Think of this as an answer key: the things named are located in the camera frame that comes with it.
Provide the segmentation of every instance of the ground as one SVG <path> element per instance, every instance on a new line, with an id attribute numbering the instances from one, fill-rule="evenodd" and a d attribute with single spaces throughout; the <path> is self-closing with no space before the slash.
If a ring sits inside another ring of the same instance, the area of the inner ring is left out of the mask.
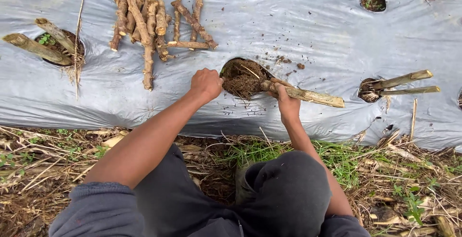
<path id="1" fill-rule="evenodd" d="M 123 128 L 0 126 L 0 236 L 47 236 L 69 203 L 69 191 L 126 134 Z M 407 136 L 396 136 L 370 147 L 353 141 L 313 144 L 372 236 L 451 236 L 442 223 L 460 236 L 462 156 L 453 148 L 423 151 Z M 244 157 L 264 161 L 292 150 L 290 142 L 254 136 L 177 137 L 175 143 L 194 182 L 224 204 L 234 202 L 234 169 Z"/>

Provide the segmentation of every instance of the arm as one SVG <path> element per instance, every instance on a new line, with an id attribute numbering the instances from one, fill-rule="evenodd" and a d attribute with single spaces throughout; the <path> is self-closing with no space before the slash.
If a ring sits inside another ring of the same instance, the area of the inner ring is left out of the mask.
<path id="1" fill-rule="evenodd" d="M 305 129 L 302 126 L 300 121 L 300 100 L 290 98 L 283 85 L 276 83 L 276 89 L 278 90 L 279 98 L 279 110 L 281 112 L 282 124 L 287 129 L 289 133 L 290 140 L 292 141 L 292 146 L 294 149 L 303 151 L 308 155 L 312 156 L 316 161 L 318 161 L 326 170 L 327 179 L 329 181 L 330 191 L 332 192 L 332 197 L 330 199 L 329 206 L 327 208 L 326 216 L 330 215 L 350 215 L 353 216 L 348 198 L 343 192 L 342 188 L 338 184 L 335 177 L 327 169 L 326 165 L 322 162 L 319 155 L 316 153 L 311 140 L 305 132 Z"/>
<path id="2" fill-rule="evenodd" d="M 197 71 L 191 89 L 182 98 L 125 136 L 96 163 L 84 183 L 117 182 L 136 187 L 161 162 L 193 114 L 218 97 L 221 84 L 216 70 Z"/>

